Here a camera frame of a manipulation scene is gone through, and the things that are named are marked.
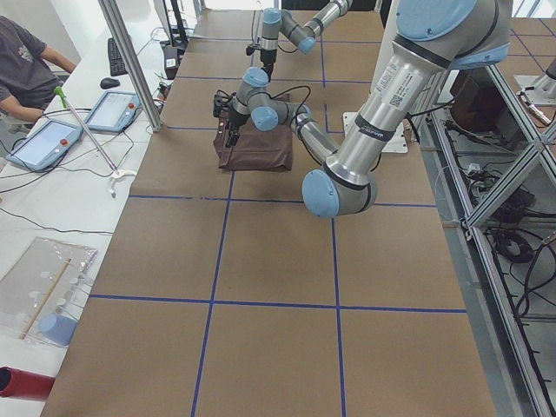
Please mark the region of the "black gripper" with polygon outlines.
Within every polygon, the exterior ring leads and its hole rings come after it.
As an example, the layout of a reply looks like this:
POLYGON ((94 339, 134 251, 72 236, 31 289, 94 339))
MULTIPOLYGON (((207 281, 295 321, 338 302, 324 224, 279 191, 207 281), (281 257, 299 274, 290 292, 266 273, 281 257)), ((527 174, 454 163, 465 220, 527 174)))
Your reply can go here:
POLYGON ((230 124, 230 131, 228 132, 228 139, 225 143, 227 148, 233 148, 240 137, 239 128, 247 123, 249 113, 243 114, 239 110, 230 108, 228 110, 228 121, 230 124))
POLYGON ((276 62, 277 50, 261 50, 260 60, 262 62, 262 70, 267 74, 268 81, 272 81, 274 65, 276 62))

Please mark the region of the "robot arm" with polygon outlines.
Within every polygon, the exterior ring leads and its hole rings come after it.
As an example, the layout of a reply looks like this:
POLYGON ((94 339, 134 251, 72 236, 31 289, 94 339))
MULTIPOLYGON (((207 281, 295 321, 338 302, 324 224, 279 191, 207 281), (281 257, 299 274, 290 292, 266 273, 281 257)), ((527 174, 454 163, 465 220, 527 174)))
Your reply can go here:
POLYGON ((330 1, 305 25, 286 10, 263 12, 263 68, 246 70, 241 87, 228 101, 227 146, 237 144, 240 128, 252 121, 260 131, 288 125, 321 165, 302 183, 306 208, 319 217, 357 214, 376 199, 372 168, 431 76, 498 63, 510 46, 509 1, 401 1, 395 14, 393 54, 380 80, 356 113, 342 143, 318 125, 301 103, 275 100, 267 91, 278 37, 285 36, 307 54, 334 20, 345 16, 349 1, 330 1))
POLYGON ((289 10, 266 8, 262 13, 260 40, 253 43, 251 48, 260 51, 262 70, 268 80, 271 80, 274 71, 280 34, 296 47, 296 51, 306 55, 313 49, 322 32, 335 20, 345 16, 352 5, 352 0, 328 1, 303 25, 295 21, 289 10))

